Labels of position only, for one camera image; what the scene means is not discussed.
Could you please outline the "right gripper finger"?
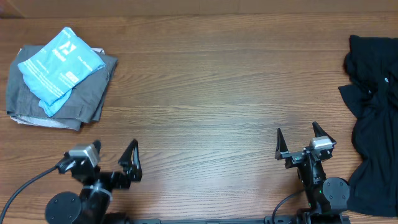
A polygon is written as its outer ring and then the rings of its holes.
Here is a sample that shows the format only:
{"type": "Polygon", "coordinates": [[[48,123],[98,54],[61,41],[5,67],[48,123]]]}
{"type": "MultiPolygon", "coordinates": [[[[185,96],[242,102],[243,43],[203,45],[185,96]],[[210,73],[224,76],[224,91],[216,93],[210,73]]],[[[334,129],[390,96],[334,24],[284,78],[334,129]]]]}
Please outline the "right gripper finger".
{"type": "Polygon", "coordinates": [[[275,159],[281,160],[289,153],[284,136],[280,128],[277,129],[277,145],[275,149],[275,159]]]}
{"type": "Polygon", "coordinates": [[[312,126],[316,138],[327,136],[333,144],[336,144],[336,141],[326,133],[316,121],[312,123],[312,126]]]}

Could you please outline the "light blue printed t-shirt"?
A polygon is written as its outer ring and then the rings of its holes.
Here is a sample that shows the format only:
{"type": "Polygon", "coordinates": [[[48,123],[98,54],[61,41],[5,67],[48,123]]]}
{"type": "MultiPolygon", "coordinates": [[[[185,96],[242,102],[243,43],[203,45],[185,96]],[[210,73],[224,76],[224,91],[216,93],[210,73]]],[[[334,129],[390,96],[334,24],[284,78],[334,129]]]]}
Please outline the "light blue printed t-shirt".
{"type": "Polygon", "coordinates": [[[69,27],[35,55],[19,63],[24,83],[52,117],[69,99],[73,87],[105,67],[101,57],[69,27]]]}

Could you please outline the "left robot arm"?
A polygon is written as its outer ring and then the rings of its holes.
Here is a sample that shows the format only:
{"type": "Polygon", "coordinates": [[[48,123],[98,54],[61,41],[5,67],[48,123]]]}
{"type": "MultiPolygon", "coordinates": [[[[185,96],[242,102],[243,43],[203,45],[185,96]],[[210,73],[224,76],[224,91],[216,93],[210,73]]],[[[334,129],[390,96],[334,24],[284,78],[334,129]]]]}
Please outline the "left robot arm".
{"type": "Polygon", "coordinates": [[[139,145],[132,140],[118,164],[122,171],[103,172],[100,166],[101,142],[78,144],[67,151],[56,165],[60,174],[71,172],[72,177],[83,187],[77,195],[62,192],[54,196],[45,208],[48,223],[65,224],[126,224],[132,221],[126,213],[108,213],[113,201],[114,190],[128,190],[133,182],[142,179],[142,167],[139,160],[139,145]]]}

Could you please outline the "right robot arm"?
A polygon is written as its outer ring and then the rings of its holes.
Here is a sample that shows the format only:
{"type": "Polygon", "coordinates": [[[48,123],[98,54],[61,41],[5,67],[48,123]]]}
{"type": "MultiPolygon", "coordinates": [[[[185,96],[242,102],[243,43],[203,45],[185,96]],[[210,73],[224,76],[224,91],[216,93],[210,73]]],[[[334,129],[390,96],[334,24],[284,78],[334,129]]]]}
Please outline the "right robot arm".
{"type": "Polygon", "coordinates": [[[332,158],[336,141],[317,122],[312,123],[315,137],[301,151],[290,152],[281,129],[277,130],[275,159],[284,160],[285,168],[296,168],[303,189],[289,195],[275,207],[271,222],[278,223],[276,213],[289,199],[305,193],[308,208],[297,210],[296,215],[284,218],[284,223],[349,223],[349,217],[342,213],[348,209],[350,188],[345,179],[327,177],[322,162],[332,158]]]}

